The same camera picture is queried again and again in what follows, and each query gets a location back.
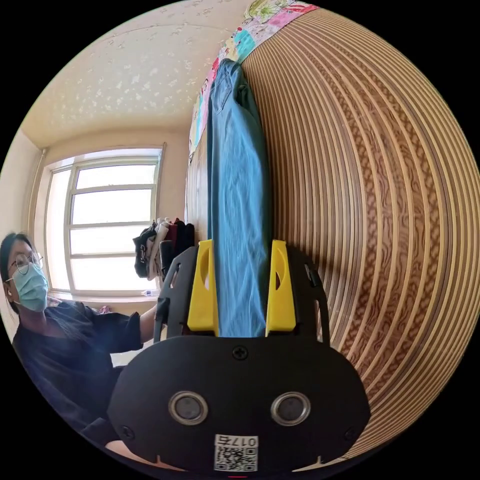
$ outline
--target hanging clothes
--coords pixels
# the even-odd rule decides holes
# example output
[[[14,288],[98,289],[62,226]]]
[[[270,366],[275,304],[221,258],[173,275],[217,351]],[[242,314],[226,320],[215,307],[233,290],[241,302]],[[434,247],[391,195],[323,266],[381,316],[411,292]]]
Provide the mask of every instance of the hanging clothes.
[[[155,241],[157,235],[155,230],[156,227],[157,222],[154,221],[148,228],[145,228],[138,237],[133,239],[133,243],[135,244],[135,271],[142,279],[148,277],[147,268],[149,265],[153,241]]]
[[[178,218],[174,223],[158,218],[133,242],[137,275],[149,281],[157,277],[164,280],[173,259],[195,245],[195,228]]]
[[[147,278],[149,281],[161,276],[162,266],[160,262],[160,242],[165,240],[169,232],[170,224],[166,221],[163,221],[157,225],[157,234],[152,240],[149,238],[148,241],[152,242],[151,251],[149,255],[149,262],[147,268]]]
[[[266,325],[272,208],[269,161],[255,98],[225,59],[208,104],[208,238],[213,240],[221,337],[257,337]]]

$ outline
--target label sticker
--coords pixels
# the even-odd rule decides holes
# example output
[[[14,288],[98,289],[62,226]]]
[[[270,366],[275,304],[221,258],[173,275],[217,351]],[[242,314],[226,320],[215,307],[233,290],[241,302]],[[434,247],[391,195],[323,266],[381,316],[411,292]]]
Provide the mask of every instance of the label sticker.
[[[257,436],[215,435],[217,472],[256,472],[258,457]]]

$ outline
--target surgical mask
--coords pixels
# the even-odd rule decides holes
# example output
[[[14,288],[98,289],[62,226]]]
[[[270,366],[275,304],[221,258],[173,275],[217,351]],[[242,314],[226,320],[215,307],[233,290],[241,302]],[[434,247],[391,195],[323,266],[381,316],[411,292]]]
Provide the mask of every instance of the surgical mask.
[[[12,279],[18,292],[18,303],[22,307],[32,312],[43,312],[47,308],[49,285],[39,266],[30,263],[25,275],[17,270]]]

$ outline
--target hand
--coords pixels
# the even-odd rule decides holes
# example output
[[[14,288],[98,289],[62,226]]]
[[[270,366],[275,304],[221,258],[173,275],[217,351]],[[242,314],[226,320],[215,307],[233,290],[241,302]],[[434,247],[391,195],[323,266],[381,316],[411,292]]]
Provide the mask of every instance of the hand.
[[[151,463],[149,461],[146,461],[143,458],[140,458],[139,456],[132,453],[121,440],[111,441],[105,445],[105,448],[107,450],[110,450],[111,452],[115,452],[116,454],[122,455],[123,457],[126,457],[128,459],[135,460],[136,462],[141,462],[147,465],[152,465],[153,467],[160,467],[162,469],[169,469],[169,470],[177,470],[179,472],[185,471],[185,470],[182,470],[181,468],[176,468],[174,466],[167,465],[166,463],[161,462],[159,457],[157,457],[156,463]]]

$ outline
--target ceiling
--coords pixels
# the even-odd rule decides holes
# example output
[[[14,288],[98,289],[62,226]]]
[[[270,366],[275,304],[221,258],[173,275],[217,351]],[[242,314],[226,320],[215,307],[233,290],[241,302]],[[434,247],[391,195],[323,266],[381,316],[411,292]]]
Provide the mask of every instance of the ceiling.
[[[118,26],[50,82],[22,123],[39,148],[92,131],[187,129],[221,45],[252,0],[186,0]]]

